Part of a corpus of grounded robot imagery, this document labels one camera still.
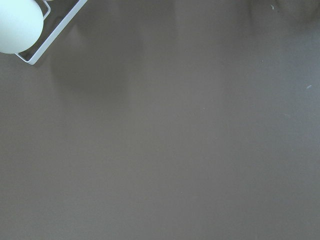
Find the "white cup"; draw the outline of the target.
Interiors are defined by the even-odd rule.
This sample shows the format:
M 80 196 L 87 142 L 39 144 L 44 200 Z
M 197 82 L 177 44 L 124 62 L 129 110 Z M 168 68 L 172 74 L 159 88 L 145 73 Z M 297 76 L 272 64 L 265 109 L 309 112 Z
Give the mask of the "white cup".
M 40 37 L 44 17 L 34 0 L 0 2 L 0 52 L 17 54 L 30 48 Z

